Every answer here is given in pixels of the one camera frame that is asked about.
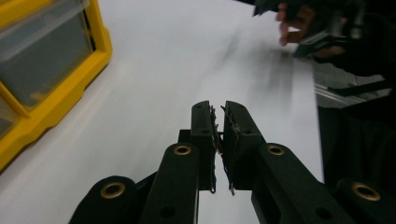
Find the human hand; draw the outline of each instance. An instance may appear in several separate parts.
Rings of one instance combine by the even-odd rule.
[[[276,20],[280,21],[279,24],[279,44],[286,46],[288,43],[299,43],[305,36],[311,22],[315,18],[316,12],[309,6],[300,7],[293,20],[286,20],[286,13],[288,4],[281,3],[278,6],[278,12],[276,14]],[[290,31],[290,27],[296,28],[297,31]],[[336,55],[343,54],[345,49],[339,46],[330,46],[326,49],[320,49],[313,55],[320,59],[330,59]]]

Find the finger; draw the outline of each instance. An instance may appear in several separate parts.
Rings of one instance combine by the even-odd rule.
[[[282,21],[279,24],[280,36],[287,36],[289,34],[289,24],[286,21]]]
[[[277,6],[278,12],[276,14],[277,21],[283,21],[286,18],[286,9],[288,8],[288,4],[281,3]]]
[[[306,27],[308,26],[307,22],[305,22],[304,20],[301,20],[299,18],[295,18],[291,21],[287,21],[287,24],[289,27],[293,27],[299,30],[304,31],[306,29]]]
[[[285,37],[288,43],[299,43],[303,37],[303,34],[300,31],[293,31],[289,32]]]

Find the white surface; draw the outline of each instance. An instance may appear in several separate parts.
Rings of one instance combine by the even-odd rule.
[[[233,0],[100,1],[114,54],[61,123],[0,176],[1,224],[67,223],[99,180],[140,181],[189,129],[191,107],[245,105],[267,142],[322,178],[312,68],[277,44],[275,14]],[[199,223],[258,223],[249,191],[200,192]]]

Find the yellow storage bin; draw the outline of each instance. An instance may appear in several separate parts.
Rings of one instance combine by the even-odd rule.
[[[0,12],[21,10],[0,21],[0,171],[64,117],[112,53],[96,0],[40,0],[27,13],[30,2],[0,2]]]

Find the white table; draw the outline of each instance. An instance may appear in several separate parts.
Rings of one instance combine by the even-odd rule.
[[[204,100],[245,105],[267,142],[289,147],[321,180],[311,64],[277,44],[274,13],[233,0],[102,0],[114,54],[59,125],[0,176],[0,223],[67,223],[99,180],[138,182],[189,129]],[[258,223],[249,191],[200,192],[199,223]]]

